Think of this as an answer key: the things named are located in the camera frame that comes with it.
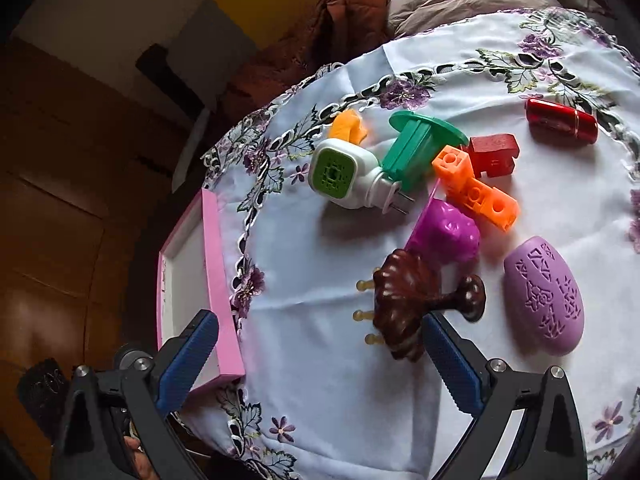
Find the person's hand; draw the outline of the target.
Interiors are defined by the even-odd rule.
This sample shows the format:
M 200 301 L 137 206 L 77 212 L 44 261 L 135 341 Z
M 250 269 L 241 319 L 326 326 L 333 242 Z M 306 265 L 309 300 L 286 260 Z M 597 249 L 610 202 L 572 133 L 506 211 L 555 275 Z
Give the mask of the person's hand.
M 124 442 L 131 454 L 134 469 L 141 480 L 158 480 L 157 474 L 141 448 L 141 442 L 134 437 L 124 437 Z

